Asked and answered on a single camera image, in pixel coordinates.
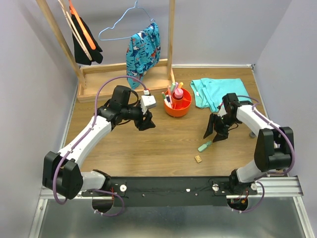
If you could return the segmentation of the small green bottle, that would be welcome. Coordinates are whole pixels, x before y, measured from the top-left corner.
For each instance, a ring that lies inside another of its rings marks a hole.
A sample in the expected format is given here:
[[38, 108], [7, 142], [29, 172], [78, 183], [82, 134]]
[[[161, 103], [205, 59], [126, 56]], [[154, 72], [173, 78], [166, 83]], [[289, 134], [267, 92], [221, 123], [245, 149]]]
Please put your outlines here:
[[204, 144], [202, 144], [199, 148], [198, 148], [198, 151], [201, 153], [203, 151], [205, 151], [210, 145], [212, 144], [211, 141], [208, 141]]

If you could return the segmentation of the small tan eraser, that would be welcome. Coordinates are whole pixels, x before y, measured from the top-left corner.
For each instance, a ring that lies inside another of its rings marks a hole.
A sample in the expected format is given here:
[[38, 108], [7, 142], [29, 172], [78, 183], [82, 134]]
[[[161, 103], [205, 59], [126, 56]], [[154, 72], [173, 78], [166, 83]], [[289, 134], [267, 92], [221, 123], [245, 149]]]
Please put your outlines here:
[[197, 163], [201, 163], [202, 162], [202, 159], [201, 157], [198, 155], [198, 156], [195, 156], [195, 160]]

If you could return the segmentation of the white marker green cap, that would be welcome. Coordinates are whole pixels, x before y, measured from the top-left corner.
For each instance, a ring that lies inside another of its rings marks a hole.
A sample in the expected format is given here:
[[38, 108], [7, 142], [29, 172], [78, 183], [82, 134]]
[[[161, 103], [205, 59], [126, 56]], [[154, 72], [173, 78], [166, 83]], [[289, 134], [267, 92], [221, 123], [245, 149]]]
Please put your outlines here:
[[161, 94], [162, 94], [164, 100], [167, 99], [167, 97], [166, 97], [164, 92], [162, 92]]

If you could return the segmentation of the orange pen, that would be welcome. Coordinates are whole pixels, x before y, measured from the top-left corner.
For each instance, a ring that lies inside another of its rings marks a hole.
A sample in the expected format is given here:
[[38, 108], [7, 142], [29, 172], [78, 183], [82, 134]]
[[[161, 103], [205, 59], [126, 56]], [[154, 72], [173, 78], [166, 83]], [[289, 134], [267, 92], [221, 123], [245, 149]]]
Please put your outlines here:
[[168, 95], [171, 96], [170, 86], [167, 87]]

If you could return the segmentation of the green grey highlighter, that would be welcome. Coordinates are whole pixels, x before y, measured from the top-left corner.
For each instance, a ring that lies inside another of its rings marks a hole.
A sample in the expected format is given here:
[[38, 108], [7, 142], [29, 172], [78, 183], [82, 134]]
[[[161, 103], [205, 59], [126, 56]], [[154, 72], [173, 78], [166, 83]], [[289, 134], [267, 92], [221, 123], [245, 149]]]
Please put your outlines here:
[[176, 84], [172, 83], [172, 85], [170, 86], [170, 94], [172, 95], [172, 93], [174, 92]]

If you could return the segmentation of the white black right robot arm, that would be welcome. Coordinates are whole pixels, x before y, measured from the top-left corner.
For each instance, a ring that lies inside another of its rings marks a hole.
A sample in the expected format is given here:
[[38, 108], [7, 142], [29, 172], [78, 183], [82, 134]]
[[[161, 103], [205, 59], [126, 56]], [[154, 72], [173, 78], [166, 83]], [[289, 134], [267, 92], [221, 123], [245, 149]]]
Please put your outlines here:
[[285, 175], [295, 163], [294, 133], [263, 114], [246, 96], [243, 101], [235, 93], [222, 97], [218, 113], [212, 113], [204, 137], [215, 134], [213, 142], [226, 140], [231, 127], [245, 124], [257, 138], [254, 158], [247, 165], [235, 169], [228, 179], [228, 190], [239, 194], [246, 186], [266, 175]]

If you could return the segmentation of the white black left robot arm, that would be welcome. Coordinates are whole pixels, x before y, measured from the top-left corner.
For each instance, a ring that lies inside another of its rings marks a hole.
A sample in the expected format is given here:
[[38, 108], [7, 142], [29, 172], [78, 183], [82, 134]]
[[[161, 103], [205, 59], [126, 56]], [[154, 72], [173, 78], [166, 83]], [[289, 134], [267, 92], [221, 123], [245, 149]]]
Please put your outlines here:
[[112, 97], [94, 112], [87, 126], [68, 145], [58, 152], [49, 151], [44, 157], [42, 185], [55, 196], [73, 199], [79, 192], [93, 190], [99, 196], [109, 192], [108, 175], [94, 170], [82, 172], [81, 166], [92, 149], [123, 121], [133, 121], [139, 131], [155, 128], [151, 108], [156, 100], [145, 90], [136, 102], [130, 103], [133, 90], [115, 87]]

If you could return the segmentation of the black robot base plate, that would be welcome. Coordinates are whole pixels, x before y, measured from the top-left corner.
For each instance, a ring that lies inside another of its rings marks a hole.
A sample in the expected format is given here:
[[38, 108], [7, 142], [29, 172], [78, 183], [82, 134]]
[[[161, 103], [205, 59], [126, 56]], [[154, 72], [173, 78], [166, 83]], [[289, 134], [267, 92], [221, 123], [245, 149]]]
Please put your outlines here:
[[106, 190], [122, 197], [126, 207], [226, 206], [230, 196], [257, 194], [251, 183], [231, 182], [225, 176], [111, 177]]

